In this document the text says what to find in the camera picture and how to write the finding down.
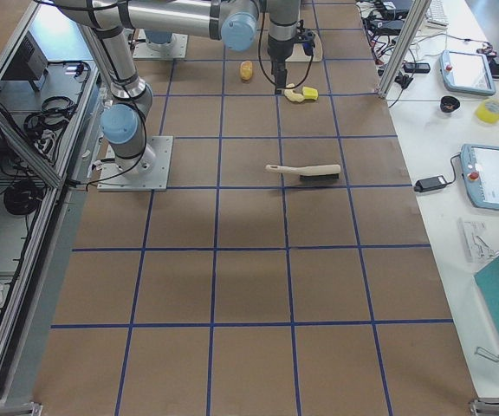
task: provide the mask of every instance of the keyboard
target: keyboard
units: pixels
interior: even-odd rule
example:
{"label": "keyboard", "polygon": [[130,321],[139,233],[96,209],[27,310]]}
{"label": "keyboard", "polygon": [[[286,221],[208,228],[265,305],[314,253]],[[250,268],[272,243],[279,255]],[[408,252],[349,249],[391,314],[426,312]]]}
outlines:
{"label": "keyboard", "polygon": [[426,25],[432,28],[445,28],[448,23],[442,0],[431,0],[431,5],[426,11]]}

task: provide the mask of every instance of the grid of blue tape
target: grid of blue tape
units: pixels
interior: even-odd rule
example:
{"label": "grid of blue tape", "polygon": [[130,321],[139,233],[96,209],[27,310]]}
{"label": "grid of blue tape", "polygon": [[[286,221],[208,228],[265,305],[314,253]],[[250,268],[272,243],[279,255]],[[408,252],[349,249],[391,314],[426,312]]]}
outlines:
{"label": "grid of blue tape", "polygon": [[[306,1],[302,2],[304,5],[311,6],[314,10],[314,16],[315,16],[315,24],[317,27],[317,31],[319,33],[319,36],[321,36],[321,32],[325,30],[361,30],[361,29],[320,29],[319,23],[317,21],[317,15],[316,15],[316,6],[317,5],[340,5],[340,4],[348,4],[348,5],[355,5],[353,2],[344,2],[344,3],[315,3],[315,0]],[[223,140],[231,140],[231,139],[240,139],[239,137],[223,137],[223,117],[224,117],[224,97],[227,96],[270,96],[266,94],[226,94],[224,92],[224,84],[225,84],[225,63],[227,61],[226,59],[226,53],[224,50],[223,53],[223,59],[222,60],[187,60],[191,62],[207,62],[207,61],[214,61],[214,62],[222,62],[223,63],[223,79],[222,79],[222,93],[221,94],[190,94],[188,96],[217,96],[221,97],[221,111],[220,111],[220,131],[218,135],[218,160],[217,160],[217,185],[216,186],[174,186],[170,187],[170,189],[215,189],[217,191],[216,193],[216,211],[215,211],[215,230],[214,230],[214,239],[213,239],[213,247],[209,248],[151,248],[151,247],[146,247],[147,243],[147,237],[148,237],[148,231],[149,231],[149,224],[151,220],[151,215],[152,215],[152,207],[153,207],[153,200],[155,199],[155,193],[152,192],[150,201],[149,201],[149,206],[148,206],[148,211],[147,211],[147,216],[146,216],[146,224],[145,224],[145,230],[144,230],[144,238],[143,238],[143,244],[141,247],[99,247],[99,248],[79,248],[79,249],[73,249],[75,252],[98,252],[98,251],[139,251],[140,252],[140,258],[139,258],[139,267],[138,267],[138,275],[136,279],[136,284],[135,284],[135,290],[134,290],[134,297],[133,297],[133,304],[132,304],[132,310],[131,310],[131,315],[130,315],[130,321],[129,323],[106,323],[106,324],[56,324],[52,325],[51,328],[53,329],[79,329],[79,328],[125,328],[128,330],[127,337],[126,337],[126,346],[125,346],[125,353],[124,353],[124,360],[122,363],[122,369],[121,369],[121,374],[120,374],[120,384],[119,384],[119,391],[117,394],[117,400],[116,400],[116,406],[115,406],[115,416],[120,415],[120,403],[122,399],[122,392],[124,388],[124,383],[125,383],[125,376],[126,376],[126,369],[128,366],[128,357],[130,354],[130,344],[132,340],[132,335],[133,335],[133,330],[135,328],[208,328],[210,331],[210,342],[209,342],[209,363],[208,363],[208,378],[207,378],[207,405],[206,405],[206,415],[210,416],[211,415],[211,389],[212,389],[212,368],[213,368],[213,338],[214,338],[214,329],[215,328],[251,328],[251,327],[290,327],[291,328],[291,338],[292,338],[292,356],[293,356],[293,366],[294,366],[294,389],[295,389],[295,404],[296,404],[296,410],[298,413],[298,416],[302,415],[302,410],[301,410],[301,399],[300,399],[300,388],[299,388],[299,373],[298,373],[298,360],[297,360],[297,340],[296,340],[296,334],[295,334],[295,329],[297,327],[309,327],[309,326],[351,326],[351,325],[370,325],[373,329],[373,337],[375,341],[375,347],[377,351],[377,357],[379,361],[379,371],[382,379],[382,384],[384,388],[384,393],[385,393],[385,398],[386,398],[386,405],[387,405],[387,411],[389,416],[393,416],[393,410],[392,410],[392,403],[390,399],[390,392],[388,388],[388,382],[386,380],[386,372],[385,368],[383,365],[383,359],[382,359],[382,352],[380,349],[380,344],[379,344],[379,336],[378,336],[378,331],[377,327],[379,325],[393,325],[393,324],[440,324],[440,323],[452,323],[453,321],[451,319],[417,319],[417,320],[376,320],[374,317],[374,310],[373,310],[373,302],[371,298],[371,292],[369,289],[369,283],[367,280],[367,273],[366,273],[366,267],[365,267],[365,261],[363,258],[363,250],[365,249],[384,249],[384,248],[392,248],[392,249],[412,249],[412,248],[428,248],[430,247],[429,244],[362,244],[360,242],[360,233],[357,225],[357,219],[356,219],[356,212],[355,208],[353,206],[353,196],[352,196],[352,189],[356,188],[389,188],[389,187],[408,187],[411,186],[410,184],[392,184],[392,185],[351,185],[346,169],[346,159],[345,159],[345,154],[342,146],[342,141],[345,138],[362,138],[362,139],[378,139],[378,138],[394,138],[396,137],[393,134],[386,134],[386,135],[367,135],[367,136],[343,136],[340,135],[340,126],[339,122],[337,120],[336,112],[334,111],[335,105],[334,105],[334,97],[336,96],[353,96],[353,95],[371,95],[371,93],[364,93],[364,94],[330,94],[331,91],[331,84],[330,84],[330,79],[328,77],[328,65],[327,62],[330,61],[370,61],[370,59],[366,58],[325,58],[323,59],[322,65],[324,66],[324,70],[326,73],[327,77],[327,87],[329,94],[327,94],[329,100],[331,101],[331,108],[333,110],[333,117],[334,117],[334,125],[335,125],[335,130],[336,130],[336,136],[333,137],[325,137],[321,136],[321,139],[331,139],[331,140],[337,140],[339,144],[339,149],[340,149],[340,156],[342,160],[342,165],[343,165],[343,175],[345,178],[345,183],[346,185],[336,185],[334,187],[336,188],[341,188],[341,189],[347,189],[348,192],[348,197],[349,197],[349,204],[351,208],[351,214],[352,214],[352,220],[353,220],[353,228],[355,231],[355,236],[357,240],[357,244],[353,245],[329,245],[329,246],[306,246],[306,247],[299,247],[299,246],[292,246],[289,243],[289,234],[288,234],[288,217],[287,217],[287,201],[286,201],[286,192],[290,191],[291,189],[298,189],[298,190],[307,190],[307,189],[317,189],[321,188],[320,186],[306,186],[305,188],[299,187],[299,186],[286,186],[284,184],[284,179],[282,178],[282,184],[281,186],[221,186],[221,154],[222,154],[222,143]],[[242,60],[237,60],[237,59],[229,59],[228,61],[242,61]],[[175,69],[175,62],[172,64],[172,69],[170,73],[170,80],[168,84],[168,89],[165,94],[155,94],[156,97],[163,97],[165,99],[165,105],[163,109],[163,114],[162,114],[162,119],[161,119],[161,124],[160,124],[160,129],[159,129],[159,134],[162,134],[163,130],[163,125],[164,125],[164,120],[166,116],[166,111],[167,111],[167,105],[168,105],[168,99],[169,97],[172,96],[186,96],[184,94],[171,94],[171,84],[172,84],[172,78],[174,75],[174,69]],[[280,108],[279,108],[279,101],[278,97],[275,98],[275,104],[276,104],[276,112],[277,112],[277,128],[278,128],[278,134],[276,137],[259,137],[257,139],[277,139],[278,140],[278,145],[279,145],[279,160],[282,163],[282,132],[281,132],[281,125],[280,125]],[[189,140],[189,139],[205,139],[205,137],[183,137],[183,140]],[[298,140],[298,139],[309,139],[309,137],[290,137],[290,140]],[[217,246],[217,241],[218,241],[218,219],[219,219],[219,201],[220,201],[220,192],[223,189],[278,189],[282,191],[282,210],[283,210],[283,220],[284,220],[284,240],[285,240],[285,245],[284,247],[273,247],[273,248],[260,248],[260,247],[255,247],[255,248],[220,248]],[[298,250],[331,250],[331,249],[355,249],[359,253],[359,258],[360,258],[360,265],[361,265],[361,272],[363,276],[363,281],[364,285],[366,288],[366,299],[368,303],[368,308],[369,308],[369,314],[371,319],[370,320],[363,320],[363,321],[324,321],[324,322],[297,322],[294,317],[294,297],[292,293],[292,276],[291,276],[291,269],[290,269],[290,250],[292,249],[298,249]],[[210,322],[209,323],[136,323],[134,321],[135,317],[135,312],[136,312],[136,307],[137,307],[137,302],[138,302],[138,295],[139,295],[139,286],[140,286],[140,280],[142,276],[142,269],[143,269],[143,264],[144,264],[144,257],[146,252],[149,251],[194,251],[194,250],[204,250],[204,251],[212,251],[213,252],[213,266],[212,266],[212,282],[211,282],[211,316],[210,316]],[[215,322],[215,289],[216,289],[216,281],[217,281],[217,253],[219,251],[249,251],[249,250],[259,250],[259,251],[266,251],[266,250],[283,250],[286,252],[286,264],[287,264],[287,279],[288,279],[288,299],[289,299],[289,312],[290,312],[290,321],[289,322],[228,322],[228,323],[218,323]]]}

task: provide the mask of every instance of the smartphone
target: smartphone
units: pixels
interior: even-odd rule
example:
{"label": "smartphone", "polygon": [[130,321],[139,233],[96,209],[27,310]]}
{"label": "smartphone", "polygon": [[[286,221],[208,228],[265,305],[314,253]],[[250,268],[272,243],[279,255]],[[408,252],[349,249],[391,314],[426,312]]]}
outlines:
{"label": "smartphone", "polygon": [[404,63],[404,72],[407,74],[428,74],[431,72],[431,65],[428,62],[406,62]]}

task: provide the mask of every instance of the brush bristles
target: brush bristles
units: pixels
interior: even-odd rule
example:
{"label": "brush bristles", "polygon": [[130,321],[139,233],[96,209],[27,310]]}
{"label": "brush bristles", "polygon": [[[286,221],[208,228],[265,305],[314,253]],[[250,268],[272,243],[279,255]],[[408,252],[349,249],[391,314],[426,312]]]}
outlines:
{"label": "brush bristles", "polygon": [[322,182],[322,181],[332,181],[340,177],[338,173],[332,173],[330,175],[300,175],[301,182]]}

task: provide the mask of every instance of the metal clip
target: metal clip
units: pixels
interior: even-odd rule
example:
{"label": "metal clip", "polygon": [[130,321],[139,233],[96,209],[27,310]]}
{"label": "metal clip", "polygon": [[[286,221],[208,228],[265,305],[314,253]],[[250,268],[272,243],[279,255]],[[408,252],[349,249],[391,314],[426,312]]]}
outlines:
{"label": "metal clip", "polygon": [[475,350],[475,355],[480,355],[481,357],[493,362],[499,362],[499,355],[493,354],[488,349],[483,347],[477,347]]}

